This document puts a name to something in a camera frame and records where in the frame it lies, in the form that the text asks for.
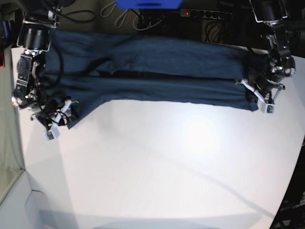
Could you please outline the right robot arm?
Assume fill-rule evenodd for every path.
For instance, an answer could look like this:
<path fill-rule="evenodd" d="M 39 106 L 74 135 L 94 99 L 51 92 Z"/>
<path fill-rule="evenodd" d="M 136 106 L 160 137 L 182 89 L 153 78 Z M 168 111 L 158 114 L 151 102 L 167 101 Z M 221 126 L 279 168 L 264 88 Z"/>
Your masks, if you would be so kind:
<path fill-rule="evenodd" d="M 63 74 L 63 58 L 59 48 L 51 45 L 60 19 L 78 24 L 91 23 L 96 15 L 91 10 L 77 10 L 67 14 L 62 9 L 71 5 L 71 0 L 16 0 L 22 10 L 23 21 L 16 45 L 24 49 L 17 63 L 18 78 L 12 95 L 12 104 L 18 109 L 32 111 L 31 119 L 38 120 L 48 134 L 59 126 L 65 126 L 76 119 L 71 105 L 74 101 L 61 92 L 48 95 L 58 86 Z M 54 48 L 60 61 L 57 78 L 49 80 L 43 75 L 45 55 Z"/>

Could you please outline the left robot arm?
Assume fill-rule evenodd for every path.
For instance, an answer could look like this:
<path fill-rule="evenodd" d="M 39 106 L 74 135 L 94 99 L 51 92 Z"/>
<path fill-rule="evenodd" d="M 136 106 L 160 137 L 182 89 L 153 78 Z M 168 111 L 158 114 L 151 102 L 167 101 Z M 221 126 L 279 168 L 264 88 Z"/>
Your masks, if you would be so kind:
<path fill-rule="evenodd" d="M 289 36 L 284 20 L 288 13 L 281 0 L 251 0 L 250 6 L 257 23 L 270 28 L 266 35 L 269 51 L 263 69 L 253 78 L 243 79 L 243 84 L 267 108 L 275 105 L 275 99 L 285 87 L 284 78 L 295 73 L 295 61 L 289 49 Z"/>

